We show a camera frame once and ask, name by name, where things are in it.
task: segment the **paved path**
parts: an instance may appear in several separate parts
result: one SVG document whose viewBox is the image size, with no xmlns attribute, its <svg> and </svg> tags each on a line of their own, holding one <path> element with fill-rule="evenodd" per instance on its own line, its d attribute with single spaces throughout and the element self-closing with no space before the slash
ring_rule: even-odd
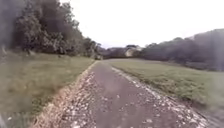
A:
<svg viewBox="0 0 224 128">
<path fill-rule="evenodd" d="M 101 62 L 60 121 L 61 128 L 204 128 L 206 120 Z"/>
</svg>

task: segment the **gravel edge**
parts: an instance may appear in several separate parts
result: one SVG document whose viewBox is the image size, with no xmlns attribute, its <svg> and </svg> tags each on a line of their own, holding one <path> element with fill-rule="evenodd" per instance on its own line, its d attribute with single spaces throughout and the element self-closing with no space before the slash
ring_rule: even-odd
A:
<svg viewBox="0 0 224 128">
<path fill-rule="evenodd" d="M 52 102 L 48 103 L 42 112 L 33 120 L 29 128 L 59 128 L 59 122 L 63 112 L 70 105 L 74 96 L 77 94 L 77 90 L 82 87 L 82 83 L 96 63 L 97 61 L 90 65 L 77 77 L 75 82 L 60 89 L 53 97 Z"/>
</svg>

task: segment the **foliage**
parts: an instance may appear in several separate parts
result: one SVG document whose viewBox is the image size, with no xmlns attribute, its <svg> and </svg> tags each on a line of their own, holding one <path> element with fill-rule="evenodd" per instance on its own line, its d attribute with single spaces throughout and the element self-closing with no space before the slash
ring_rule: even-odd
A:
<svg viewBox="0 0 224 128">
<path fill-rule="evenodd" d="M 11 48 L 92 57 L 97 43 L 84 38 L 78 25 L 69 3 L 28 0 L 14 22 Z"/>
<path fill-rule="evenodd" d="M 197 69 L 224 70 L 224 29 L 197 34 L 192 38 L 175 38 L 150 44 L 141 58 L 174 61 Z"/>
</svg>

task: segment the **grass verge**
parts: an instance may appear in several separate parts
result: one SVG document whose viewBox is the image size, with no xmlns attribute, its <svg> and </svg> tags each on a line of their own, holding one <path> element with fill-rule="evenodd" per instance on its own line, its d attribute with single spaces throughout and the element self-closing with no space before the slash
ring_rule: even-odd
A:
<svg viewBox="0 0 224 128">
<path fill-rule="evenodd" d="M 0 60 L 0 114 L 10 128 L 25 128 L 62 87 L 94 62 L 83 57 L 12 55 Z"/>
<path fill-rule="evenodd" d="M 137 59 L 114 59 L 107 62 L 169 95 L 199 105 L 196 107 L 224 106 L 224 73 Z"/>
</svg>

